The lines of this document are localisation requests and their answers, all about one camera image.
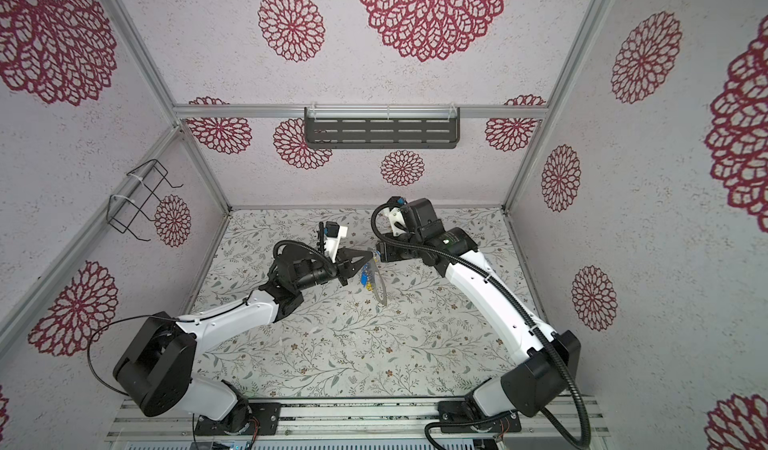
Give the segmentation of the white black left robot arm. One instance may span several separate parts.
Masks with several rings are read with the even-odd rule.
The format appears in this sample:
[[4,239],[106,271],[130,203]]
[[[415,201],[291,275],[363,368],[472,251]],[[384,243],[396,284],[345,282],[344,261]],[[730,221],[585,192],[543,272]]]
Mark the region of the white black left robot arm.
[[246,431],[254,419],[241,391],[224,380],[194,373],[200,354],[259,326],[291,315],[306,289],[333,280],[348,284],[373,258],[366,250],[340,248],[334,257],[307,244],[282,240],[265,283],[244,298],[197,314],[146,318],[113,369],[113,377],[146,417],[171,410],[214,422],[224,433]]

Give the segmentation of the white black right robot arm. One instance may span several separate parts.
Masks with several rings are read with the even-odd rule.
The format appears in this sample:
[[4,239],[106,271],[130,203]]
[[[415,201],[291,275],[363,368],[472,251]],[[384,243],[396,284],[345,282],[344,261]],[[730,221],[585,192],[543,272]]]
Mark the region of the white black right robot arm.
[[561,393],[575,404],[580,435],[590,437],[589,417],[575,373],[581,344],[570,332],[558,332],[529,310],[493,270],[477,243],[464,230],[447,229],[431,202],[392,197],[371,217],[377,250],[385,262],[419,260],[459,289],[501,338],[512,367],[472,389],[450,424],[491,425],[514,415],[547,418],[565,438],[570,433],[548,410]]

